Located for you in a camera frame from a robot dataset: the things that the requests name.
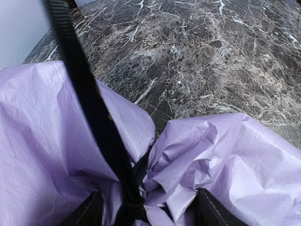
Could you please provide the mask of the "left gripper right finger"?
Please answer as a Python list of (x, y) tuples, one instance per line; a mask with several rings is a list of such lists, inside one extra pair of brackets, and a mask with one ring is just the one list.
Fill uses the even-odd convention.
[(195, 197), (195, 220), (197, 226), (247, 226), (204, 188)]

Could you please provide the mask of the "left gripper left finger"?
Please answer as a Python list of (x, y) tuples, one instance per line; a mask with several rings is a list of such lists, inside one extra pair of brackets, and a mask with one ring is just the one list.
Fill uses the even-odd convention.
[(58, 226), (101, 226), (103, 216), (103, 197), (101, 191), (91, 193)]

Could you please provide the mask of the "black printed ribbon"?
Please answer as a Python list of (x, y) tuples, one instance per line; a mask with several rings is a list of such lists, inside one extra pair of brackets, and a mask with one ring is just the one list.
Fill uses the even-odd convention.
[(45, 0), (52, 29), (94, 139), (107, 164), (121, 182), (123, 204), (115, 225), (131, 226), (135, 220), (148, 222), (139, 185), (146, 175), (149, 152), (132, 167), (119, 131), (101, 96), (89, 63), (72, 24), (72, 16), (63, 0)]

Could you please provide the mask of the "pink wrapping paper sheet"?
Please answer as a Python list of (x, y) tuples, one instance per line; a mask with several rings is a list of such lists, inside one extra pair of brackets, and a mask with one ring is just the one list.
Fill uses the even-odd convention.
[[(149, 226), (196, 226), (207, 189), (248, 226), (301, 223), (301, 153), (247, 114), (151, 117), (102, 83), (132, 164), (149, 152), (140, 192)], [(57, 226), (93, 192), (102, 226), (114, 224), (121, 185), (101, 155), (63, 62), (0, 72), (0, 223)]]

